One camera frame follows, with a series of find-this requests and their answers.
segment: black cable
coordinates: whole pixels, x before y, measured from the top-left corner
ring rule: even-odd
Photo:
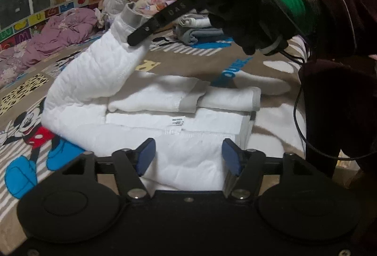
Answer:
[[[291,19],[291,17],[283,10],[283,8],[281,8],[281,6],[278,4],[278,2],[276,0],[272,0],[273,3],[278,6],[278,8],[280,8],[280,10],[284,13],[284,15],[288,18],[288,20],[293,24],[293,26],[296,28],[296,30],[298,31],[299,35],[304,39],[304,41],[307,43],[308,46],[311,46],[310,44],[310,41],[308,40],[308,38],[303,34],[302,30],[296,25],[296,23]],[[301,57],[296,57],[296,56],[293,56],[293,55],[290,55],[288,54],[286,51],[279,51],[280,54],[284,55],[285,57],[287,57],[289,60],[293,61],[294,63],[297,63],[298,65],[303,65],[305,63],[305,60]],[[365,154],[365,155],[361,155],[361,156],[358,156],[358,157],[353,157],[353,158],[343,158],[343,157],[334,157],[334,156],[331,156],[331,155],[327,155],[323,152],[321,152],[320,150],[316,149],[306,138],[305,136],[303,135],[300,127],[299,127],[299,124],[297,122],[297,117],[296,117],[296,112],[297,112],[297,105],[299,104],[299,100],[300,100],[300,95],[302,93],[302,85],[300,86],[300,90],[299,90],[299,93],[297,94],[297,98],[296,98],[296,101],[295,101],[295,105],[293,107],[293,120],[295,122],[295,126],[296,126],[296,130],[297,132],[299,133],[301,139],[305,142],[305,144],[311,148],[311,150],[313,150],[314,152],[322,155],[322,156],[325,156],[327,158],[331,158],[331,159],[335,159],[335,160],[340,160],[340,161],[354,161],[354,160],[358,160],[358,159],[361,159],[361,158],[366,158],[368,156],[371,156],[371,155],[375,155],[377,154],[377,152],[372,152],[372,153],[369,153],[369,154]]]
[[[308,147],[310,147],[316,153],[321,154],[322,156],[325,156],[325,157],[331,158],[331,159],[335,159],[335,160],[341,160],[341,161],[353,161],[353,160],[357,160],[357,159],[361,159],[361,158],[365,158],[365,157],[377,154],[377,152],[372,152],[372,153],[365,154],[365,155],[358,156],[358,157],[354,157],[354,158],[334,157],[334,156],[327,155],[327,154],[321,152],[320,150],[316,149],[313,145],[311,145],[310,142],[304,137],[304,135],[303,135],[303,133],[302,133],[300,127],[299,127],[299,124],[297,122],[297,117],[296,117],[297,105],[299,103],[301,92],[302,92],[302,85],[300,86],[300,90],[299,90],[299,93],[298,93],[297,98],[296,98],[295,106],[293,107],[293,120],[295,121],[297,132],[299,133],[301,139],[306,143],[306,145]]]
[[[302,57],[293,56],[291,54],[288,54],[286,51],[279,51],[279,53],[287,57],[290,61],[297,63],[298,65],[303,65],[305,63],[305,60]]]

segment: blue shoe print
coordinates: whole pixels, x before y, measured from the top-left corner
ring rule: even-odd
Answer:
[[[85,150],[64,139],[60,139],[58,146],[53,150],[51,149],[48,153],[46,161],[47,169],[56,171],[75,159],[82,152],[85,152]]]
[[[5,185],[15,198],[22,198],[28,191],[37,185],[35,162],[25,156],[13,160],[5,171]]]

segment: gray towel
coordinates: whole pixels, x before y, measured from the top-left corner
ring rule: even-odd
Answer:
[[[181,25],[174,25],[173,32],[180,41],[187,45],[214,42],[228,38],[228,36],[224,35],[222,29],[215,29],[212,27],[191,29],[188,27],[182,27]]]

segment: clothing label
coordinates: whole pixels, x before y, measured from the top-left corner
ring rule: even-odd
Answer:
[[[185,116],[174,117],[174,118],[172,118],[172,125],[171,126],[182,126],[184,121],[185,121]]]

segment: green sleeve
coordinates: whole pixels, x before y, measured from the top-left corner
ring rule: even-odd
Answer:
[[[293,19],[304,35],[310,35],[316,28],[317,15],[313,12],[306,0],[280,0],[288,10],[289,16]]]

